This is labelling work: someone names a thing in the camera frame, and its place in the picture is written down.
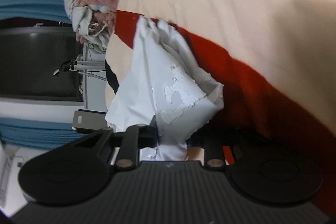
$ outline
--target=ribbed black surface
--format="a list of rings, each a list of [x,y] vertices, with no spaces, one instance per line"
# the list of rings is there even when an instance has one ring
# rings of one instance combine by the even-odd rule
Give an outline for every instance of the ribbed black surface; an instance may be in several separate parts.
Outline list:
[[[223,173],[199,162],[143,162],[118,173],[105,191],[65,208],[28,204],[17,224],[319,224],[328,217],[312,203],[271,208],[240,196]]]

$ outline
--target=circular pad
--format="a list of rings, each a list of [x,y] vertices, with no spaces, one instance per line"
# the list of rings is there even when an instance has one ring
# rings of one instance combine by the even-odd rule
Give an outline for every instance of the circular pad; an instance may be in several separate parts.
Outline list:
[[[53,150],[28,161],[18,181],[27,199],[53,206],[83,202],[103,190],[110,177],[103,160],[87,149]]]
[[[309,158],[276,145],[248,151],[232,166],[231,178],[251,198],[278,205],[312,198],[323,180]]]

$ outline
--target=red fabric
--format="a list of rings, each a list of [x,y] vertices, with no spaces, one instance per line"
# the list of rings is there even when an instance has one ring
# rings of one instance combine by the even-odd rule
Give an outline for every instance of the red fabric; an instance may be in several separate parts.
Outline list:
[[[224,153],[225,160],[227,161],[229,165],[235,163],[235,159],[232,156],[231,148],[229,146],[223,146],[223,153]]]
[[[129,47],[133,46],[139,16],[117,11],[115,33]],[[189,44],[199,66],[224,85],[224,109],[211,123],[252,126],[258,133],[311,157],[324,172],[324,182],[314,203],[327,214],[336,214],[336,137],[259,73],[231,58],[225,49],[172,25]]]

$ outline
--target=wall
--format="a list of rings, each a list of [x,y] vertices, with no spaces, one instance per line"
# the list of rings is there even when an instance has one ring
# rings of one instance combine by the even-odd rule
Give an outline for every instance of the wall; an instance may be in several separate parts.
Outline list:
[[[41,122],[72,123],[83,102],[31,101],[0,98],[0,117]]]

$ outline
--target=black fabric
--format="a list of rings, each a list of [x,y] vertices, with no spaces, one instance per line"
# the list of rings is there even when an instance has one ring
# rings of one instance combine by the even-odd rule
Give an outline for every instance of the black fabric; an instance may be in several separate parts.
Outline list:
[[[105,60],[105,70],[106,70],[106,79],[109,83],[109,86],[112,87],[114,90],[114,94],[117,93],[117,90],[119,88],[119,82],[117,79],[116,74],[111,70],[109,64]]]
[[[336,216],[333,216],[326,224],[336,224]]]

